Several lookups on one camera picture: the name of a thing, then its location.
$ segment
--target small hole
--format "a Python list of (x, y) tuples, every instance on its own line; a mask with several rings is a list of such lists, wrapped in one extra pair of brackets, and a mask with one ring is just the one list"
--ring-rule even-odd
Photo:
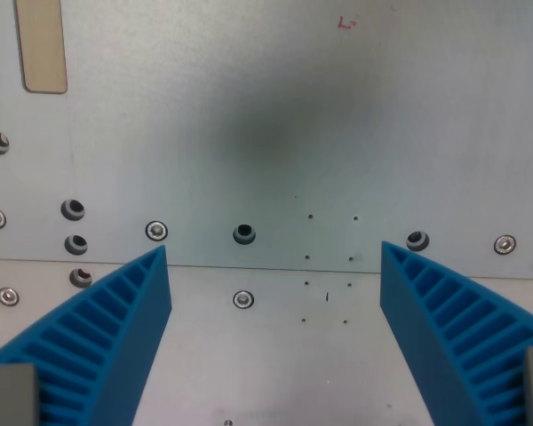
[(84, 280), (88, 280), (91, 277), (91, 275), (83, 269), (77, 270), (77, 275), (79, 275), (79, 277), (83, 278)]
[(69, 207), (73, 210), (73, 211), (76, 211), (77, 213), (81, 213), (83, 210), (85, 210), (85, 207), (83, 207), (83, 204), (81, 204), (79, 201), (77, 200), (71, 200), (69, 202)]
[(249, 225), (239, 225), (239, 227), (237, 228), (237, 231), (243, 237), (248, 237), (252, 233), (252, 228)]
[(420, 231), (416, 231), (415, 233), (412, 233), (411, 235), (409, 235), (409, 238), (407, 240), (409, 240), (410, 242), (417, 242), (418, 240), (420, 240), (422, 237), (422, 234), (420, 233)]
[(0, 133), (0, 146), (6, 148), (8, 145), (10, 145), (8, 138), (3, 133)]
[(85, 238), (79, 235), (75, 235), (73, 237), (73, 242), (75, 243), (76, 246), (79, 246), (79, 247), (84, 247), (87, 245), (87, 241), (85, 240)]

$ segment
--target red marking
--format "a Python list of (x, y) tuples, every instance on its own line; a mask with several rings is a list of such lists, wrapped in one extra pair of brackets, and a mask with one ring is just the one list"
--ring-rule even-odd
[(352, 25), (344, 25), (344, 17), (340, 16), (338, 28), (352, 29), (352, 27), (355, 27), (357, 25), (357, 22), (355, 22), (354, 20), (350, 21), (350, 23)]
[(351, 25), (344, 25), (344, 17), (343, 16), (340, 16), (339, 17), (339, 24), (338, 24), (338, 28), (346, 28), (346, 29), (351, 29), (352, 26)]

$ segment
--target blue plastic gripper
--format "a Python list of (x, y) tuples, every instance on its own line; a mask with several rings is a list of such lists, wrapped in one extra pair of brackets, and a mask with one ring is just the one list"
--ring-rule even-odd
[(525, 424), (522, 374), (533, 315), (387, 242), (381, 308), (436, 426)]
[(42, 426), (132, 425), (170, 312), (161, 246), (23, 331), (0, 364), (36, 366)]

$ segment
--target hole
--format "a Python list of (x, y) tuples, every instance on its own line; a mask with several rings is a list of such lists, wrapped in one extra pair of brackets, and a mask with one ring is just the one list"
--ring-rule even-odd
[(248, 225), (239, 225), (239, 226), (237, 226), (237, 231), (243, 237), (248, 237), (252, 233), (252, 228), (250, 226), (248, 226)]
[(412, 233), (411, 235), (409, 235), (409, 238), (407, 240), (409, 240), (410, 242), (417, 242), (418, 240), (420, 240), (422, 237), (422, 234), (419, 232), (419, 231), (416, 231), (415, 233)]
[(88, 280), (91, 277), (91, 275), (87, 271), (84, 271), (83, 269), (78, 269), (77, 275), (79, 275), (79, 277), (83, 278), (84, 280)]
[(73, 237), (73, 242), (75, 243), (76, 246), (79, 246), (79, 247), (84, 247), (87, 245), (87, 241), (85, 240), (85, 238), (83, 238), (80, 235), (75, 235)]
[(77, 200), (71, 200), (69, 202), (69, 207), (73, 210), (73, 211), (76, 211), (77, 213), (81, 213), (83, 210), (85, 210), (85, 207), (83, 207), (83, 204), (81, 204), (79, 201)]
[(428, 247), (430, 239), (426, 233), (416, 231), (407, 237), (407, 249), (411, 251), (421, 251)]
[(251, 244), (255, 238), (257, 238), (257, 234), (250, 225), (239, 225), (233, 231), (233, 239), (244, 246)]

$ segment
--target metal base plate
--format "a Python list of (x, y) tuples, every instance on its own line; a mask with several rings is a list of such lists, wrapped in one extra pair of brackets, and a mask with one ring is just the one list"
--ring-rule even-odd
[[(0, 261), (0, 288), (20, 294), (15, 307), (0, 304), (0, 346), (80, 291), (68, 280), (76, 267), (95, 280), (116, 268)], [(170, 274), (173, 310), (135, 425), (432, 426), (379, 308), (377, 275)], [(533, 312), (533, 280), (481, 282)], [(250, 309), (234, 306), (238, 290), (255, 296)]]
[(124, 263), (161, 220), (171, 264), (376, 272), (422, 230), (462, 273), (533, 278), (533, 0), (62, 11), (68, 93), (29, 94), (0, 2), (0, 258), (70, 260), (78, 233)]

